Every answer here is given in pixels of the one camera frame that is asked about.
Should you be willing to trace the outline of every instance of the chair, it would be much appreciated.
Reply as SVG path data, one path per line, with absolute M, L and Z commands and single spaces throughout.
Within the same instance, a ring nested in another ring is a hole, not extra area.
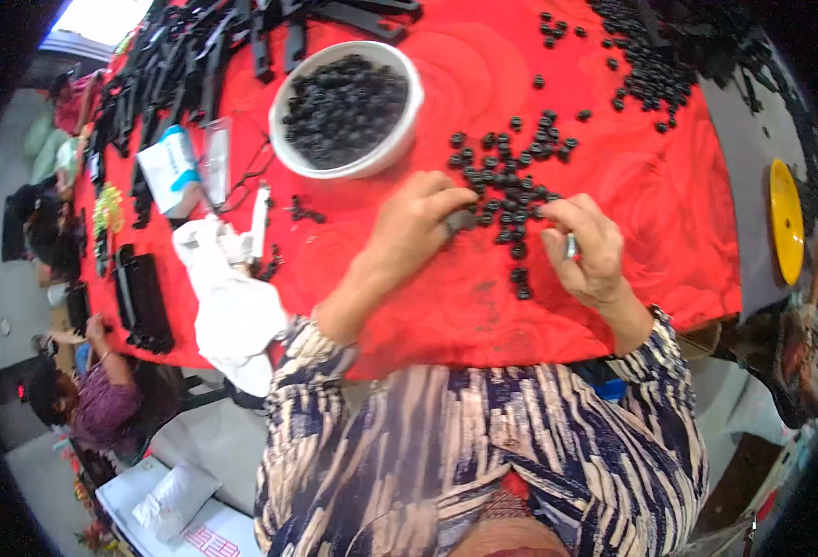
M 170 420 L 182 412 L 209 405 L 226 397 L 226 389 L 195 395 L 190 389 L 201 385 L 197 376 L 183 377 L 179 367 L 137 361 L 134 380 L 143 395 L 140 410 L 125 426 L 130 429 L 126 447 L 113 452 L 125 466 L 135 466 L 148 451 L 149 443 Z

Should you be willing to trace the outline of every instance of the purple shirt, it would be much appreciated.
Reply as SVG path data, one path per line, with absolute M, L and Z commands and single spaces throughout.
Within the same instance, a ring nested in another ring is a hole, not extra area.
M 97 363 L 87 370 L 78 391 L 78 406 L 71 421 L 72 437 L 93 449 L 114 449 L 125 443 L 125 422 L 140 408 L 136 386 L 112 385 L 106 368 Z

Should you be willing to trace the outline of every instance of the white bowl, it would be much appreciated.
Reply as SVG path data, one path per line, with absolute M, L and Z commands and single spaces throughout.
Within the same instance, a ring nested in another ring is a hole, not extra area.
M 340 60 L 348 54 L 360 54 L 375 67 L 390 66 L 394 73 L 406 77 L 409 82 L 409 93 L 403 115 L 390 130 L 390 134 L 377 147 L 357 161 L 343 167 L 319 170 L 285 141 L 285 126 L 282 124 L 282 117 L 290 112 L 289 99 L 295 96 L 291 83 L 296 76 L 309 75 L 319 66 Z M 270 107 L 270 143 L 282 164 L 296 174 L 318 180 L 362 178 L 381 172 L 398 161 L 412 147 L 415 127 L 418 125 L 418 111 L 422 104 L 424 104 L 424 89 L 421 88 L 421 78 L 418 70 L 405 54 L 391 45 L 375 41 L 340 43 L 320 50 L 301 62 L 279 87 L 272 107 Z

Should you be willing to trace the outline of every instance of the striped blouse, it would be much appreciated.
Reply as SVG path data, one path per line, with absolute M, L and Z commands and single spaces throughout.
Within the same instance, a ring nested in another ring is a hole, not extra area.
M 355 350 L 292 322 L 267 398 L 254 530 L 272 555 L 443 555 L 502 478 L 577 555 L 682 546 L 707 493 L 690 372 L 658 309 L 648 340 L 608 361 L 628 384 L 607 403 L 565 365 L 392 373 L 350 414 Z

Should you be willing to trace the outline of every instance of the blue and white package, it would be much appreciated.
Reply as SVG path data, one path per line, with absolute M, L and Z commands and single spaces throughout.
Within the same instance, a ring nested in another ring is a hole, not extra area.
M 201 199 L 195 155 L 189 136 L 171 126 L 154 145 L 136 154 L 158 210 L 170 218 L 187 217 Z

